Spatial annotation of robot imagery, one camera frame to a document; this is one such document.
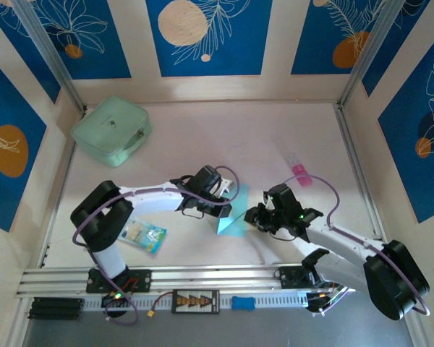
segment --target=cable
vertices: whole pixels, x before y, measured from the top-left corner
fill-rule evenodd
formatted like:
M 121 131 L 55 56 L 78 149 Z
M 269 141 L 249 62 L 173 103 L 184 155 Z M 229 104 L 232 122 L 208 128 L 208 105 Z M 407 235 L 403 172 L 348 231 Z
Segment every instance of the cable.
M 173 293 L 174 292 L 172 292 L 172 291 L 168 291 L 167 293 L 164 293 L 164 294 L 158 296 L 158 298 L 153 302 L 153 305 L 151 306 L 150 310 L 148 311 L 148 316 L 152 317 L 154 315 L 155 307 L 158 304 L 159 300 L 161 300 L 166 295 L 171 295 Z
M 282 239 L 280 237 L 274 236 L 272 233 L 268 233 L 268 234 L 272 237 L 272 239 L 275 239 L 275 240 L 278 240 L 278 241 L 291 242 L 291 241 L 294 241 L 296 239 L 296 236 L 293 237 L 292 239 Z
M 237 190 L 234 194 L 234 196 L 224 202 L 214 202 L 214 201 L 210 201 L 207 200 L 203 197 L 200 197 L 199 195 L 195 194 L 195 193 L 191 193 L 188 192 L 186 190 L 183 189 L 177 189 L 177 188 L 146 188 L 146 189 L 138 189 L 134 192 L 126 192 L 123 194 L 119 194 L 111 199 L 109 199 L 108 201 L 106 201 L 105 203 L 103 203 L 101 206 L 99 206 L 96 210 L 94 210 L 80 225 L 79 227 L 76 229 L 76 231 L 74 232 L 74 235 L 72 235 L 72 243 L 76 244 L 77 246 L 81 246 L 87 249 L 88 254 L 90 255 L 90 257 L 92 258 L 93 262 L 95 263 L 96 267 L 98 268 L 98 270 L 100 271 L 100 274 L 104 277 L 104 279 L 111 285 L 113 286 L 114 289 L 116 289 L 120 294 L 122 294 L 122 296 L 129 302 L 130 306 L 133 307 L 134 311 L 135 311 L 135 319 L 131 322 L 122 322 L 120 320 L 112 320 L 111 317 L 108 316 L 108 305 L 105 308 L 104 314 L 106 316 L 106 320 L 113 322 L 114 324 L 118 324 L 118 325 L 134 325 L 139 318 L 139 312 L 138 312 L 138 308 L 135 305 L 135 303 L 133 302 L 132 298 L 128 295 L 125 294 L 125 292 L 117 285 L 115 284 L 115 282 L 112 281 L 112 279 L 109 278 L 109 276 L 106 274 L 106 271 L 103 269 L 103 267 L 100 265 L 100 263 L 97 261 L 97 259 L 95 258 L 95 256 L 93 255 L 93 253 L 91 252 L 90 248 L 88 248 L 87 244 L 83 244 L 82 242 L 79 242 L 77 240 L 77 237 L 80 235 L 80 233 L 82 232 L 82 230 L 94 219 L 94 217 L 96 217 L 99 213 L 101 213 L 103 211 L 103 209 L 107 208 L 108 206 L 112 205 L 114 202 L 116 202 L 117 200 L 123 199 L 125 197 L 134 197 L 135 195 L 139 195 L 139 194 L 147 194 L 147 193 L 157 193 L 157 192 L 176 192 L 176 193 L 180 193 L 180 194 L 185 194 L 185 195 L 189 195 L 191 197 L 194 197 L 196 199 L 199 199 L 203 202 L 208 203 L 209 205 L 215 205 L 215 206 L 225 206 L 228 205 L 230 203 L 232 203 L 238 196 L 239 194 L 239 189 L 240 189 L 240 184 L 239 184 L 239 177 L 237 175 L 236 172 L 234 172 L 231 168 L 229 168 L 228 166 L 225 165 L 220 165 L 220 166 L 216 166 L 216 170 L 220 169 L 220 168 L 224 168 L 228 171 L 231 172 L 231 174 L 234 176 L 234 179 L 236 181 L 236 185 L 237 185 Z
M 334 195 L 336 196 L 336 204 L 334 205 L 334 207 L 331 209 L 331 211 L 329 212 L 329 214 L 326 216 L 326 224 L 328 225 L 328 227 L 335 231 L 336 233 L 347 237 L 348 239 L 351 239 L 352 241 L 357 242 L 358 244 L 361 244 L 363 247 L 367 248 L 367 249 L 371 249 L 372 251 L 374 251 L 374 253 L 378 254 L 385 262 L 387 262 L 392 268 L 393 270 L 400 276 L 400 278 L 405 282 L 405 284 L 410 288 L 410 290 L 412 291 L 412 293 L 414 294 L 414 296 L 417 298 L 417 300 L 420 302 L 421 306 L 423 309 L 420 309 L 419 307 L 415 307 L 413 306 L 412 309 L 420 314 L 423 314 L 425 316 L 429 316 L 430 315 L 430 310 L 429 307 L 427 306 L 425 300 L 422 298 L 421 294 L 418 292 L 418 290 L 413 286 L 413 283 L 408 279 L 408 277 L 405 276 L 405 274 L 399 269 L 399 267 L 396 265 L 395 262 L 393 262 L 387 255 L 385 255 L 382 251 L 380 251 L 379 249 L 377 249 L 376 247 L 374 247 L 371 244 L 366 244 L 363 240 L 359 239 L 358 237 L 351 235 L 349 233 L 347 233 L 344 230 L 341 230 L 337 227 L 335 227 L 332 222 L 331 222 L 331 216 L 333 215 L 333 213 L 336 212 L 336 210 L 339 207 L 339 204 L 341 203 L 341 198 L 339 197 L 339 193 L 337 191 L 336 188 L 333 187 L 333 185 L 331 183 L 329 183 L 328 181 L 326 181 L 325 179 L 322 179 L 321 177 L 318 176 L 313 176 L 313 175 L 309 175 L 307 174 L 301 174 L 301 175 L 296 175 L 293 177 L 290 177 L 289 179 L 287 179 L 285 182 L 283 183 L 287 183 L 289 181 L 291 181 L 292 179 L 297 179 L 299 177 L 310 177 L 313 179 L 316 179 L 318 181 L 323 182 L 324 184 L 326 184 L 328 187 L 331 188 L 331 190 L 333 191 Z

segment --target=beige circle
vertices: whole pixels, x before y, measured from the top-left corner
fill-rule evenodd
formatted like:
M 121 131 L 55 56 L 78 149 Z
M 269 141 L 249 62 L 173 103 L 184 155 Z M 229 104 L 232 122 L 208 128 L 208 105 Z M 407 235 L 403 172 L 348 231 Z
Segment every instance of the beige circle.
M 203 39 L 208 21 L 201 9 L 188 0 L 174 0 L 159 14 L 159 31 L 174 46 L 189 46 Z
M 204 61 L 205 63 L 207 63 L 208 61 L 210 61 L 210 55 L 209 54 L 203 54 L 201 56 L 201 60 Z
M 312 2 L 316 7 L 322 7 L 325 6 L 328 2 L 330 2 L 330 0 L 312 0 Z
M 12 5 L 9 3 L 9 0 L 0 0 L 0 3 L 3 4 L 3 5 L 5 5 L 5 6 L 8 6 L 8 7 L 11 7 L 11 6 L 12 6 Z

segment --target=white floor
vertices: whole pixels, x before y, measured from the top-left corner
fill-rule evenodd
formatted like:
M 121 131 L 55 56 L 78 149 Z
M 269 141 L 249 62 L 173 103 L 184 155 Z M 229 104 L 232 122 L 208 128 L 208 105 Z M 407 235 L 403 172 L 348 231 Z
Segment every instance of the white floor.
M 205 164 L 228 165 L 239 174 L 242 183 L 249 184 L 249 206 L 256 205 L 262 201 L 263 190 L 291 176 L 277 138 L 297 154 L 311 174 L 322 176 L 339 190 L 341 207 L 333 221 L 372 236 L 373 227 L 360 198 L 332 105 L 221 102 L 143 107 L 150 114 L 153 133 L 120 167 L 106 167 L 76 150 L 51 234 L 46 267 L 92 265 L 88 254 L 72 244 L 75 228 L 69 215 L 104 180 L 143 187 L 195 174 Z M 320 182 L 301 188 L 295 181 L 291 187 L 304 207 L 326 214 L 334 205 L 332 192 Z M 218 236 L 213 218 L 196 220 L 180 213 L 158 213 L 144 219 L 167 228 L 168 234 L 154 257 L 119 242 L 130 266 L 299 262 L 302 254 L 311 249 L 297 240 L 276 241 L 253 231 L 251 226 L 245 238 Z M 323 224 L 324 218 L 315 223 Z

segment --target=blue eraser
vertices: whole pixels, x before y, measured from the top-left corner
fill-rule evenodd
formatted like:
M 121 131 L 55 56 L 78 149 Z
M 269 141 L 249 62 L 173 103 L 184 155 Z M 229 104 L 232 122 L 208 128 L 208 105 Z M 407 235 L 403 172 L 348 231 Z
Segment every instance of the blue eraser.
M 238 296 L 233 296 L 231 298 L 231 309 L 246 309 L 247 311 L 255 310 L 255 299 L 254 298 L 240 298 Z

